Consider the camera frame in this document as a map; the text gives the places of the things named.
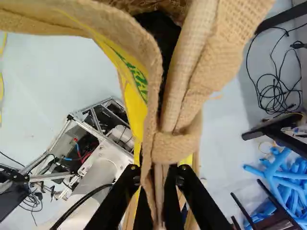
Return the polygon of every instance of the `black metal leg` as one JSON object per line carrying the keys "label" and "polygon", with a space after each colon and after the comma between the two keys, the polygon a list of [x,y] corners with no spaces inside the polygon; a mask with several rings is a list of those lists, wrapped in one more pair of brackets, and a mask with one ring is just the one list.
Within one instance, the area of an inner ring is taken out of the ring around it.
{"label": "black metal leg", "polygon": [[285,23],[294,18],[298,18],[307,14],[307,2],[303,2],[297,6],[294,6],[280,14],[277,14],[271,18],[264,20],[257,28],[255,34],[259,34],[269,28],[277,26],[281,23]]}
{"label": "black metal leg", "polygon": [[97,209],[86,230],[116,230],[127,209],[133,194],[139,188],[141,170],[130,164],[113,185],[100,207]]}
{"label": "black metal leg", "polygon": [[138,207],[136,209],[133,230],[152,230],[153,220],[144,189],[141,187]]}
{"label": "black metal leg", "polygon": [[234,216],[231,217],[231,220],[236,228],[236,230],[241,230],[239,223],[237,222],[236,218]]}
{"label": "black metal leg", "polygon": [[230,193],[230,195],[235,200],[236,204],[239,206],[241,212],[243,213],[245,218],[248,220],[248,222],[251,225],[251,227],[253,228],[253,230],[257,230],[257,227],[255,226],[253,220],[251,219],[251,217],[249,216],[248,212],[245,210],[245,208],[243,207],[243,205],[241,204],[241,202],[239,201],[237,196],[234,193]]}
{"label": "black metal leg", "polygon": [[231,225],[189,165],[178,167],[178,188],[202,230],[232,230]]}
{"label": "black metal leg", "polygon": [[163,217],[167,230],[184,230],[176,190],[176,177],[177,165],[171,165],[164,185]]}

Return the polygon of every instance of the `metal bracket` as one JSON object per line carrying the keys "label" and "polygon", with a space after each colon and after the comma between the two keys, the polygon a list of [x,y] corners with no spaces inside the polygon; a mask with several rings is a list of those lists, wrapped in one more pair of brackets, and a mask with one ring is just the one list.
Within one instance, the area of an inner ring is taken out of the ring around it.
{"label": "metal bracket", "polygon": [[20,174],[18,171],[11,169],[9,167],[5,167],[0,165],[0,168],[3,169],[0,172],[1,175],[1,183],[10,180],[16,183],[22,183],[22,184],[26,184],[29,181],[29,176],[28,175],[22,175]]}

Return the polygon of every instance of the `yellow object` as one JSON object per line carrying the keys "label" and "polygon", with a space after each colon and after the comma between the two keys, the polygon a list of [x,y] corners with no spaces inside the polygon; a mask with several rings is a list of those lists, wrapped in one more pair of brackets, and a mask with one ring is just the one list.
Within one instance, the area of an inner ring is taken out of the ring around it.
{"label": "yellow object", "polygon": [[[0,49],[0,55],[2,56],[4,48],[5,48],[5,44],[6,44],[6,39],[7,39],[8,33],[4,32],[4,38],[2,41],[2,46]],[[2,122],[2,100],[4,97],[4,83],[3,83],[3,77],[2,77],[2,73],[0,72],[0,124]]]}
{"label": "yellow object", "polygon": [[3,39],[3,42],[2,42],[2,46],[1,46],[1,49],[0,49],[0,55],[3,54],[3,51],[4,51],[4,47],[5,47],[5,44],[6,44],[6,39],[8,37],[8,33],[7,32],[4,32],[4,39]]}

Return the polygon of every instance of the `black cable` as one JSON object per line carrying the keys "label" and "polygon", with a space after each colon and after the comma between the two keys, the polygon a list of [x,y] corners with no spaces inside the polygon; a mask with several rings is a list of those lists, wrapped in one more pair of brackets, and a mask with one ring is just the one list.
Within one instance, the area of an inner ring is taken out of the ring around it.
{"label": "black cable", "polygon": [[[37,226],[37,223],[36,223],[36,220],[35,220],[35,217],[34,217],[33,213],[34,213],[34,212],[40,212],[40,211],[43,209],[43,200],[42,200],[43,197],[42,197],[42,195],[39,196],[39,194],[41,194],[41,193],[35,193],[36,190],[34,190],[33,192],[30,192],[30,194],[28,195],[28,197],[26,197],[26,198],[23,200],[23,203],[24,203],[25,205],[31,207],[32,209],[27,209],[27,208],[23,207],[23,206],[20,205],[20,204],[19,204],[19,207],[21,207],[22,209],[24,209],[24,210],[26,210],[26,211],[31,212],[31,216],[32,216],[32,218],[33,218],[33,221],[34,221],[35,225]],[[39,209],[39,210],[34,210],[34,208],[38,207],[39,205],[41,205],[40,209]]]}
{"label": "black cable", "polygon": [[112,187],[112,184],[104,184],[94,190],[92,190],[91,192],[89,192],[88,194],[86,194],[84,197],[82,197],[80,200],[78,200],[73,206],[71,206],[70,209],[68,209],[63,216],[61,216],[58,221],[50,228],[50,230],[56,230],[58,229],[58,227],[67,219],[67,217],[74,212],[74,210],[76,210],[81,204],[83,204],[87,199],[89,199],[90,197],[92,197],[93,195],[95,195],[96,193],[98,193],[99,191],[107,188],[107,187]]}
{"label": "black cable", "polygon": [[66,187],[68,187],[70,190],[72,190],[72,188],[69,187],[64,181],[62,181],[62,183],[63,183]]}
{"label": "black cable", "polygon": [[23,166],[23,167],[24,167],[24,165],[23,165],[23,164],[21,164],[21,163],[19,163],[18,161],[15,161],[14,159],[12,159],[12,158],[8,157],[8,156],[7,156],[7,155],[5,155],[3,152],[1,152],[1,151],[0,151],[0,154],[1,154],[1,155],[3,155],[3,156],[5,156],[6,158],[10,159],[11,161],[13,161],[13,162],[15,162],[15,163],[17,163],[17,164],[19,164],[19,165],[21,165],[21,166]]}
{"label": "black cable", "polygon": [[[277,116],[279,116],[280,114],[284,114],[284,113],[291,113],[295,110],[297,110],[302,102],[302,91],[296,89],[297,84],[301,81],[302,79],[302,75],[300,74],[299,79],[294,83],[294,85],[292,87],[288,87],[282,80],[281,80],[281,75],[282,75],[282,68],[283,65],[286,61],[286,57],[288,55],[288,53],[293,52],[295,54],[295,58],[297,60],[300,72],[301,72],[301,62],[300,59],[298,57],[298,54],[296,52],[295,49],[290,48],[289,50],[286,51],[284,57],[283,57],[283,61],[279,67],[279,69],[277,68],[276,62],[273,59],[272,55],[273,52],[275,50],[275,48],[277,47],[278,43],[282,40],[283,37],[285,36],[289,36],[289,33],[297,30],[299,28],[302,28],[303,26],[307,25],[303,24],[297,28],[291,29],[289,31],[287,31],[284,28],[281,27],[272,27],[273,29],[281,29],[283,31],[285,31],[285,33],[277,40],[275,46],[273,47],[272,51],[270,52],[270,59],[274,65],[274,73],[266,73],[261,75],[257,81],[255,82],[249,72],[248,69],[248,56],[251,50],[251,46],[254,43],[255,39],[261,34],[257,34],[251,41],[249,47],[248,47],[248,51],[247,51],[247,55],[246,55],[246,70],[248,73],[248,77],[249,79],[252,81],[255,91],[256,91],[256,95],[257,95],[257,101],[258,101],[258,107],[262,110],[264,110],[267,114],[272,115],[272,114],[276,114],[278,113]],[[264,88],[260,89],[259,86],[259,82],[267,77],[272,77],[273,81],[272,84],[265,86]],[[298,103],[291,103],[289,104],[287,102],[288,98],[290,95],[296,95],[297,96],[297,100]]]}

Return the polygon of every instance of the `floor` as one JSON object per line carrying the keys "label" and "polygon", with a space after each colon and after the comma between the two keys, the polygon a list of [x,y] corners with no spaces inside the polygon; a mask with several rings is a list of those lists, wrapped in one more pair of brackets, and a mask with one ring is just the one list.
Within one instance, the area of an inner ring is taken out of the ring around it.
{"label": "floor", "polygon": [[[268,16],[289,7],[288,0],[279,0]],[[280,36],[278,31],[266,32],[255,43],[250,56],[251,63],[256,63],[251,64],[255,76],[272,70],[269,51]],[[281,41],[275,53],[279,64],[295,40],[291,37]],[[284,67],[289,83],[299,74],[293,61],[294,57],[289,57]],[[0,68],[5,83],[0,150],[24,164],[48,147],[68,112],[110,95],[120,97],[115,68],[96,44],[85,38],[9,34]],[[256,178],[243,171],[242,165],[257,165],[263,157],[258,144],[265,138],[243,141],[240,136],[267,114],[257,106],[244,65],[217,95],[219,99],[208,100],[203,106],[200,176],[207,179],[206,187],[223,213],[241,220],[230,192],[236,193],[249,210],[263,200]],[[16,166],[3,157],[0,162]],[[59,208],[46,196],[44,206],[42,212],[35,213],[38,224]],[[18,208],[0,224],[4,230],[33,227],[30,213]]]}

